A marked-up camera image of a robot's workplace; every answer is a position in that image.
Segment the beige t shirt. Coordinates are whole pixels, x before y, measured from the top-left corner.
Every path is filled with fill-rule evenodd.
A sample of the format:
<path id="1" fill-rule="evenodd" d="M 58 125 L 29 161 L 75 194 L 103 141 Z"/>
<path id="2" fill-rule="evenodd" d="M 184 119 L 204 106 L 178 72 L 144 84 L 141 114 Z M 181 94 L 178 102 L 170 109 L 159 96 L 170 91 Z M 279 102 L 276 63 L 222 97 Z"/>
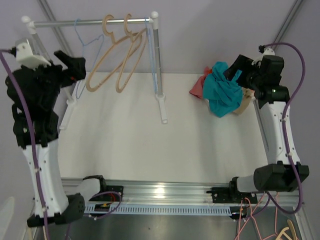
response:
<path id="1" fill-rule="evenodd" d="M 242 101 L 240 106 L 233 111 L 236 115 L 241 115 L 249 106 L 250 102 L 252 101 L 253 91 L 249 88 L 242 88 Z"/>

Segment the teal t shirt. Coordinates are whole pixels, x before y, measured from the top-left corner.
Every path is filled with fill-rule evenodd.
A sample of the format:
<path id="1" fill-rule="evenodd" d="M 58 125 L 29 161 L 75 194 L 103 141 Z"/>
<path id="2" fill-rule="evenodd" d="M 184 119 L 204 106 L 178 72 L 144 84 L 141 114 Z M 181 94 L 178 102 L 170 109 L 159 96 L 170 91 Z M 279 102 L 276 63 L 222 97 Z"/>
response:
<path id="1" fill-rule="evenodd" d="M 237 83 L 242 71 L 238 70 L 232 80 L 228 80 L 224 76 L 228 68 L 226 62 L 216 62 L 203 85 L 202 97 L 208 100 L 210 111 L 219 118 L 240 107 L 243 99 L 242 87 Z"/>

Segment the pink t shirt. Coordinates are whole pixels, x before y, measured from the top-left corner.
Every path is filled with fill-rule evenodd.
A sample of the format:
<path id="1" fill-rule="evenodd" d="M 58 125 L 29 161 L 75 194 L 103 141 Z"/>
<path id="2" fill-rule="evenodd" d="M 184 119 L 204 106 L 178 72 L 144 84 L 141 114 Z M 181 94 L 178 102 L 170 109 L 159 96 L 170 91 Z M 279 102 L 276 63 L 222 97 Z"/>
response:
<path id="1" fill-rule="evenodd" d="M 212 69 L 206 66 L 203 70 L 203 75 L 201 75 L 196 83 L 193 85 L 189 93 L 199 99 L 203 99 L 203 88 L 205 84 L 206 77 L 212 73 Z"/>

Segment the light blue wire hanger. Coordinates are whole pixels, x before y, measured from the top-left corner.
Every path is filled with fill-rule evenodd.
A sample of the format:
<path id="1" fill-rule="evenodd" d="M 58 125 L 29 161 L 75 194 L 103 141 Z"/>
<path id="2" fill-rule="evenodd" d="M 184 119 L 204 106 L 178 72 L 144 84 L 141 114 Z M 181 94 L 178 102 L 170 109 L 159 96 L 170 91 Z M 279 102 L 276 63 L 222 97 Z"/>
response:
<path id="1" fill-rule="evenodd" d="M 156 68 L 155 68 L 155 59 L 154 59 L 154 51 L 153 51 L 153 41 L 151 36 L 151 29 L 148 27 L 147 18 L 144 18 L 144 24 L 146 28 L 147 41 L 148 41 L 148 51 L 149 51 L 149 62 L 151 66 L 151 75 L 153 81 L 154 94 L 158 93 L 157 86 L 157 77 L 156 77 Z"/>

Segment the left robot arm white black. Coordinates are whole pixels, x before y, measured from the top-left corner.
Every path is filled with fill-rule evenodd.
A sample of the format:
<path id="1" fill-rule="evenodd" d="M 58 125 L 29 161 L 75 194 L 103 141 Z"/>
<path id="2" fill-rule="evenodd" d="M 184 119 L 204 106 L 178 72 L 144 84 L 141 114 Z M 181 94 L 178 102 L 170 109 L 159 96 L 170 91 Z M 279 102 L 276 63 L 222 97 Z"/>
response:
<path id="1" fill-rule="evenodd" d="M 34 212 L 26 221 L 30 228 L 77 221 L 85 213 L 86 202 L 91 198 L 101 201 L 108 194 L 101 175 L 85 177 L 74 194 L 64 191 L 58 161 L 59 116 L 54 107 L 61 89 L 85 79 L 87 72 L 84 57 L 71 57 L 61 50 L 54 55 L 60 64 L 50 60 L 35 67 L 22 64 L 8 70 L 5 79 L 13 101 L 13 133 L 27 160 L 34 189 Z"/>

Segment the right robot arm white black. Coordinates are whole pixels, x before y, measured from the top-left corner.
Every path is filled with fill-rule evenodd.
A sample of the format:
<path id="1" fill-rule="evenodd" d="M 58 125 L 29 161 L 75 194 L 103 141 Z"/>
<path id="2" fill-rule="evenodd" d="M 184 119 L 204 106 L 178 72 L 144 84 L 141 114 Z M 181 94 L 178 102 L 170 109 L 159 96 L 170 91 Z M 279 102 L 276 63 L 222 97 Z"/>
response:
<path id="1" fill-rule="evenodd" d="M 263 54 L 258 60 L 239 55 L 223 73 L 227 80 L 232 80 L 241 72 L 237 84 L 254 91 L 268 162 L 252 175 L 233 178 L 234 186 L 227 190 L 232 202 L 240 202 L 246 193 L 292 192 L 300 188 L 310 174 L 295 149 L 290 94 L 288 88 L 280 84 L 284 65 L 284 59 L 274 54 Z"/>

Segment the beige hanger bottom right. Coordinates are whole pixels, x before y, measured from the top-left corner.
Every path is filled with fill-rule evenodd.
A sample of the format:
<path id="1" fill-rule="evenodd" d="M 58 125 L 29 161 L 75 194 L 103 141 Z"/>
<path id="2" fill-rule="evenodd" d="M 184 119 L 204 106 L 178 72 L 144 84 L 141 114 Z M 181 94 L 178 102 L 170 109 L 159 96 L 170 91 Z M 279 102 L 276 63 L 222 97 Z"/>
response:
<path id="1" fill-rule="evenodd" d="M 279 233 L 272 234 L 265 237 L 265 240 L 298 240 L 298 235 L 293 222 L 288 219 L 287 226 L 284 227 Z"/>

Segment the metal clothes rack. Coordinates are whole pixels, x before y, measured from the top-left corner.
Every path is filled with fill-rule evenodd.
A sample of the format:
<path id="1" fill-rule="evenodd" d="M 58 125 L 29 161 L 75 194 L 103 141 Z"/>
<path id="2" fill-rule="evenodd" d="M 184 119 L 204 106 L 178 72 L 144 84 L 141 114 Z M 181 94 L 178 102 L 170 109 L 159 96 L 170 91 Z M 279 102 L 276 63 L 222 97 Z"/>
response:
<path id="1" fill-rule="evenodd" d="M 67 26 L 89 26 L 89 25 L 100 25 L 102 27 L 102 34 L 95 38 L 95 41 L 104 41 L 105 38 L 110 38 L 111 47 L 102 55 L 97 55 L 89 69 L 89 74 L 81 80 L 83 85 L 82 89 L 87 90 L 91 93 L 97 91 L 108 79 L 111 78 L 115 73 L 118 74 L 115 90 L 117 93 L 122 93 L 131 76 L 133 75 L 136 67 L 133 66 L 128 76 L 126 77 L 123 84 L 121 84 L 121 78 L 127 64 L 127 61 L 132 57 L 136 51 L 139 51 L 139 56 L 141 57 L 145 47 L 148 47 L 147 29 L 145 27 L 144 18 L 132 18 L 131 14 L 127 14 L 123 19 L 115 19 L 113 15 L 108 14 L 101 20 L 80 20 L 76 19 L 74 21 L 51 21 L 46 23 L 35 23 L 28 16 L 23 16 L 21 21 L 26 25 L 29 34 L 32 36 L 34 43 L 38 46 L 40 50 L 40 55 L 42 55 L 46 60 L 48 60 L 51 65 L 52 60 L 45 49 L 36 29 L 38 27 L 67 27 Z M 165 107 L 165 94 L 163 93 L 162 84 L 162 72 L 161 72 L 161 57 L 160 57 L 160 44 L 159 44 L 159 14 L 156 11 L 151 13 L 151 16 L 147 18 L 148 27 L 151 31 L 151 39 L 153 42 L 153 55 L 155 61 L 155 73 L 156 73 L 156 83 L 157 83 L 157 94 L 155 97 L 157 99 L 160 111 L 160 117 L 162 124 L 168 123 L 167 111 Z M 116 66 L 105 78 L 100 80 L 95 86 L 91 85 L 92 78 L 97 72 L 100 65 L 106 60 L 107 56 L 120 44 L 125 41 L 130 41 L 129 49 L 126 52 L 124 59 Z"/>

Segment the aluminium mounting rail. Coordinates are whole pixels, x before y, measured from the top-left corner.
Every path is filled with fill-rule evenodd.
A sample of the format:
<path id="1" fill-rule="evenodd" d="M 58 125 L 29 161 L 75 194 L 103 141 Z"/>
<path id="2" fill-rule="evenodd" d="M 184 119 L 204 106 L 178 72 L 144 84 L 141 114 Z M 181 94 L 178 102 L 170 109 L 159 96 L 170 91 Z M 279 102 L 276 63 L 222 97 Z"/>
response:
<path id="1" fill-rule="evenodd" d="M 178 183 L 156 181 L 105 180 L 107 185 L 123 186 L 123 202 L 141 205 L 219 205 L 213 203 L 207 193 L 213 186 L 227 187 L 226 183 Z M 67 193 L 73 192 L 82 182 L 81 178 L 62 178 Z M 298 203 L 298 191 L 281 192 L 277 202 L 281 207 L 294 207 Z"/>

